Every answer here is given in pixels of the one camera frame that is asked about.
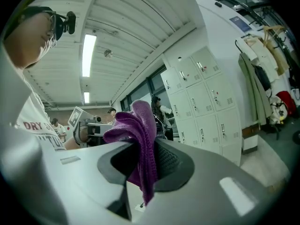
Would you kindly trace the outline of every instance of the locker handle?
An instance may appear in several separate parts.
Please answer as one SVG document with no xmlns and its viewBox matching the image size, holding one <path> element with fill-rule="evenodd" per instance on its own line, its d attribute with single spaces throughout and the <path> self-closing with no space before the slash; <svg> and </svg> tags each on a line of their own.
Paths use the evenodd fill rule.
<svg viewBox="0 0 300 225">
<path fill-rule="evenodd" d="M 198 67 L 199 67 L 199 69 L 200 69 L 201 71 L 203 71 L 203 72 L 205 71 L 206 66 L 203 67 L 202 64 L 201 64 L 200 62 L 197 62 L 197 65 L 198 65 Z"/>
<path fill-rule="evenodd" d="M 224 127 L 224 123 L 221 124 L 221 129 L 222 129 L 222 135 L 223 135 L 223 138 L 225 138 L 225 127 Z"/>
<path fill-rule="evenodd" d="M 173 106 L 175 108 L 176 116 L 178 116 L 177 106 L 175 104 Z"/>
<path fill-rule="evenodd" d="M 195 102 L 195 99 L 192 97 L 191 100 L 192 100 L 192 102 L 193 102 L 193 105 L 194 105 L 194 108 L 195 108 L 195 111 L 196 111 L 197 108 L 196 108 L 196 102 Z"/>
<path fill-rule="evenodd" d="M 166 83 L 166 85 L 167 85 L 167 89 L 169 89 L 170 86 L 169 86 L 169 84 L 168 84 L 168 80 L 165 80 L 165 83 Z"/>
<path fill-rule="evenodd" d="M 186 78 L 185 78 L 185 76 L 184 76 L 183 72 L 182 72 L 182 71 L 180 71 L 179 73 L 180 73 L 181 77 L 183 78 L 183 80 L 185 81 L 185 80 L 186 80 Z"/>
<path fill-rule="evenodd" d="M 217 96 L 215 95 L 215 91 L 214 90 L 210 90 L 210 91 L 211 91 L 212 99 L 214 99 L 216 104 L 218 104 L 218 100 L 217 100 Z"/>
<path fill-rule="evenodd" d="M 200 134 L 201 134 L 201 142 L 203 142 L 204 141 L 203 128 L 200 129 Z"/>
<path fill-rule="evenodd" d="M 184 140 L 185 140 L 185 138 L 184 138 L 184 133 L 181 132 L 181 134 L 182 134 L 182 141 L 183 141 L 183 144 L 184 144 Z"/>
</svg>

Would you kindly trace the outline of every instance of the red bag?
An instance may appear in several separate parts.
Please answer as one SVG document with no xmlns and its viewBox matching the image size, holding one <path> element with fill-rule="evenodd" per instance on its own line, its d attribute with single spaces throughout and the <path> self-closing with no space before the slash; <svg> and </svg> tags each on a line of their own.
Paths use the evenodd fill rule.
<svg viewBox="0 0 300 225">
<path fill-rule="evenodd" d="M 288 91 L 281 91 L 276 94 L 276 96 L 278 96 L 285 103 L 288 115 L 291 116 L 297 112 L 296 104 Z"/>
</svg>

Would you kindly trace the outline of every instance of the ceiling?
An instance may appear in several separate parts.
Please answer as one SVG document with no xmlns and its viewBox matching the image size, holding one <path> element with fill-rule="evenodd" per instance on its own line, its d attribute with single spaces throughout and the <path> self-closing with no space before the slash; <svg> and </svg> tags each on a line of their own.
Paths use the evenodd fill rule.
<svg viewBox="0 0 300 225">
<path fill-rule="evenodd" d="M 191 21 L 201 23 L 191 15 L 188 0 L 36 0 L 32 5 L 76 15 L 75 33 L 64 33 L 57 46 L 25 72 L 48 107 L 84 105 L 85 91 L 90 92 L 89 105 L 109 105 L 166 39 Z M 97 36 L 89 78 L 81 72 L 87 33 Z M 112 51 L 111 58 L 104 56 L 106 49 Z"/>
</svg>

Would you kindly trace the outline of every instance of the blue sign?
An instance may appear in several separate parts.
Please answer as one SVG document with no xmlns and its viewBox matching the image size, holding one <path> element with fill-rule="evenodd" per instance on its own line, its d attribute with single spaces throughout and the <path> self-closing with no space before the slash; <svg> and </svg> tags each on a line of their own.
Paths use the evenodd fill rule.
<svg viewBox="0 0 300 225">
<path fill-rule="evenodd" d="M 243 32 L 247 32 L 252 29 L 247 23 L 241 20 L 238 16 L 231 18 L 230 21 L 233 22 L 235 25 L 237 25 Z"/>
</svg>

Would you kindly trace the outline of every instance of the locker door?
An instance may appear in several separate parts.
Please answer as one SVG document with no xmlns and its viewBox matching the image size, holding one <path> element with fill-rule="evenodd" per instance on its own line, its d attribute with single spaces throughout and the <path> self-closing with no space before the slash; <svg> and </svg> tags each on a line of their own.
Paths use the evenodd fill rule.
<svg viewBox="0 0 300 225">
<path fill-rule="evenodd" d="M 235 163 L 237 166 L 240 165 L 240 157 L 241 157 L 241 145 L 236 144 L 229 144 L 222 146 L 222 156 L 227 158 L 228 160 Z"/>
<path fill-rule="evenodd" d="M 221 144 L 240 143 L 241 131 L 236 108 L 217 114 Z"/>
<path fill-rule="evenodd" d="M 216 116 L 209 115 L 197 118 L 196 123 L 198 125 L 201 145 L 219 147 L 220 141 Z"/>
<path fill-rule="evenodd" d="M 220 72 L 219 66 L 207 47 L 192 55 L 195 64 L 200 69 L 204 78 L 208 78 Z"/>
<path fill-rule="evenodd" d="M 193 117 L 185 91 L 174 93 L 169 96 L 169 99 L 176 122 Z"/>
<path fill-rule="evenodd" d="M 197 68 L 190 58 L 180 61 L 176 65 L 178 76 L 180 77 L 181 84 L 186 88 L 201 81 L 201 76 Z"/>
<path fill-rule="evenodd" d="M 201 145 L 201 149 L 203 150 L 207 150 L 207 151 L 210 151 L 210 152 L 214 152 L 214 153 L 217 153 L 217 154 L 222 154 L 221 153 L 221 147 L 220 146 L 210 146 L 210 145 Z"/>
<path fill-rule="evenodd" d="M 165 89 L 168 95 L 182 89 L 179 77 L 177 76 L 177 71 L 174 67 L 162 72 L 160 75 L 164 81 Z"/>
<path fill-rule="evenodd" d="M 196 124 L 193 119 L 178 121 L 176 123 L 180 142 L 189 146 L 201 148 L 198 139 Z"/>
<path fill-rule="evenodd" d="M 229 79 L 224 75 L 217 75 L 207 81 L 210 97 L 217 111 L 234 105 L 233 93 Z"/>
<path fill-rule="evenodd" d="M 195 117 L 214 112 L 204 83 L 188 88 L 187 93 Z"/>
</svg>

